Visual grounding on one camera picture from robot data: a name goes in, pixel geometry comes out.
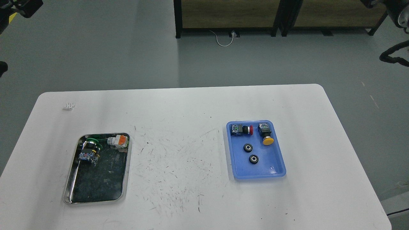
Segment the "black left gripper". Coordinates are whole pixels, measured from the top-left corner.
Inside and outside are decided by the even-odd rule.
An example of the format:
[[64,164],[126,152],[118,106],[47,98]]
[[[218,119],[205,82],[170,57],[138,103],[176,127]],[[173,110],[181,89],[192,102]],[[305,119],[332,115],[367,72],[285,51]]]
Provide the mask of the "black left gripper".
[[14,6],[24,18],[31,18],[43,6],[42,0],[16,0]]

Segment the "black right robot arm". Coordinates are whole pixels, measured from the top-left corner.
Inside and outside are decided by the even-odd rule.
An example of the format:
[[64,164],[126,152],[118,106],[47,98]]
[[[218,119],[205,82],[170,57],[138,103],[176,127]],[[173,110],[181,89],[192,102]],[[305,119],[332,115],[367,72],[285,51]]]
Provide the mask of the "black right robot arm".
[[402,28],[408,34],[409,1],[408,0],[361,0],[366,8],[373,8],[377,4],[383,4],[387,13],[396,27]]

